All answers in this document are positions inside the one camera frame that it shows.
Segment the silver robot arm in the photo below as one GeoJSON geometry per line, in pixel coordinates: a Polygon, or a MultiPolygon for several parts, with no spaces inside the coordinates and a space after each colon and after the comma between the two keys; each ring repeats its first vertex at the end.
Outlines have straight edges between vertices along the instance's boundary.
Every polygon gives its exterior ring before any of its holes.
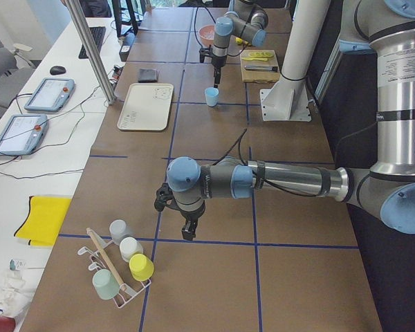
{"type": "Polygon", "coordinates": [[[255,1],[230,1],[228,11],[216,20],[214,41],[209,51],[214,67],[214,88],[218,88],[221,81],[221,69],[228,57],[231,36],[253,46],[262,46],[268,21],[266,11],[255,1]]]}
{"type": "MultiPolygon", "coordinates": [[[[292,118],[303,80],[331,1],[298,1],[281,77],[261,90],[264,121],[292,118]]],[[[214,45],[201,50],[214,61],[215,84],[231,36],[253,46],[266,38],[268,15],[255,1],[230,1],[216,19],[214,45]]],[[[183,238],[196,236],[205,199],[249,198],[264,186],[305,197],[333,197],[379,218],[386,226],[415,234],[415,1],[343,1],[340,51],[376,52],[378,160],[367,169],[244,162],[225,153],[212,165],[188,156],[167,166],[167,182],[156,192],[154,207],[168,207],[185,217],[183,238]]]]}

